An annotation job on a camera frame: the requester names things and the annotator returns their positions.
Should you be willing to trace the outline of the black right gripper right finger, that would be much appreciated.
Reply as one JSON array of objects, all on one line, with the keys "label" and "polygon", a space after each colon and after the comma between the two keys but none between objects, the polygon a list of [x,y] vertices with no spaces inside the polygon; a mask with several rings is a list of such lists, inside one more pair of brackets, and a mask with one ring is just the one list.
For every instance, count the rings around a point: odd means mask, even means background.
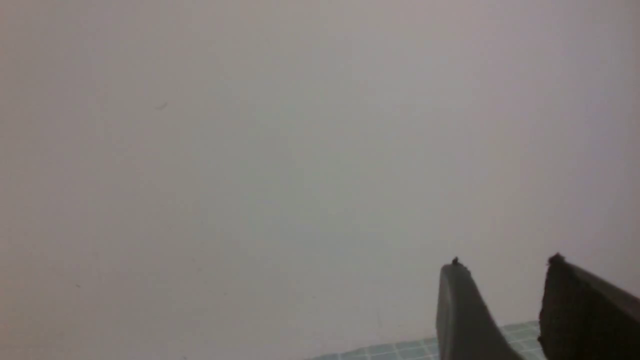
[{"label": "black right gripper right finger", "polygon": [[640,301],[555,254],[548,260],[538,317],[548,360],[637,360]]}]

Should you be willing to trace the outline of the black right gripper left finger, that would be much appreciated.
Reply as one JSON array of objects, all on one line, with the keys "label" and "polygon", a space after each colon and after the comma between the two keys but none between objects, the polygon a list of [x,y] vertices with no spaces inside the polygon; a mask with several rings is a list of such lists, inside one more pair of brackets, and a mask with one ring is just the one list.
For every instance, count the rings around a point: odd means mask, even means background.
[{"label": "black right gripper left finger", "polygon": [[455,257],[439,270],[436,337],[441,360],[521,360],[490,314],[470,270]]}]

